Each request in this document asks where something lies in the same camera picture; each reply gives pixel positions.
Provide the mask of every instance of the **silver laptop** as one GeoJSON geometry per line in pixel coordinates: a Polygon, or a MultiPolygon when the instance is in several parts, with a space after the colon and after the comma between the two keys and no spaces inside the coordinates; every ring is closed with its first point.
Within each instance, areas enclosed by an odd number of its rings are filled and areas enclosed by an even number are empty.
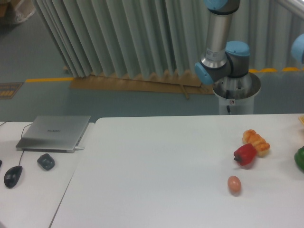
{"type": "Polygon", "coordinates": [[[90,116],[38,116],[17,144],[17,150],[74,152],[90,116]]]}

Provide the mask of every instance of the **floor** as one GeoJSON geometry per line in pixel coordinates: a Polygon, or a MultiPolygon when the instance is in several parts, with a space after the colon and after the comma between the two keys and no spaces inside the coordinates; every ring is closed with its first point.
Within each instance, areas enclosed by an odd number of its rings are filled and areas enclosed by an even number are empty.
{"type": "MultiPolygon", "coordinates": [[[[38,14],[25,23],[0,27],[0,83],[69,77],[38,14]]],[[[304,71],[258,73],[261,92],[255,114],[304,113],[304,71]]],[[[69,81],[24,83],[11,100],[0,100],[0,121],[31,122],[37,115],[101,117],[217,115],[214,95],[70,89],[69,81]]]]}

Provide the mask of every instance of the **black computer mouse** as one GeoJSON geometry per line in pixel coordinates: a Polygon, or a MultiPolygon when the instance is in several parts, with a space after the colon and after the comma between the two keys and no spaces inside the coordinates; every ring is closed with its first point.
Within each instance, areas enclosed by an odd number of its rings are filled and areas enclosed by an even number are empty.
{"type": "Polygon", "coordinates": [[[49,171],[55,166],[54,159],[48,154],[45,153],[38,158],[37,162],[42,166],[43,169],[49,171]]]}
{"type": "Polygon", "coordinates": [[[5,186],[9,189],[13,188],[18,183],[21,173],[21,165],[10,168],[4,175],[5,186]]]}

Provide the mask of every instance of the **brown egg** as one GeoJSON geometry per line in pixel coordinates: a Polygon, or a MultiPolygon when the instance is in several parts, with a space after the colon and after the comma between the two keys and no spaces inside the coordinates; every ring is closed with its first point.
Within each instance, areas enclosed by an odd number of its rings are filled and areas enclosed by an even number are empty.
{"type": "Polygon", "coordinates": [[[238,193],[241,191],[241,181],[236,176],[231,176],[228,178],[229,190],[233,193],[238,193]]]}

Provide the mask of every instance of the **red bell pepper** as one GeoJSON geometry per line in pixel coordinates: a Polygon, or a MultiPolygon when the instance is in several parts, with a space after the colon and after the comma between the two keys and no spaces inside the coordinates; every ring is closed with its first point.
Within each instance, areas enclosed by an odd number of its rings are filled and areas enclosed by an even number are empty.
{"type": "Polygon", "coordinates": [[[250,164],[257,155],[257,150],[252,144],[248,143],[238,148],[233,155],[234,160],[237,161],[241,166],[250,164]]]}

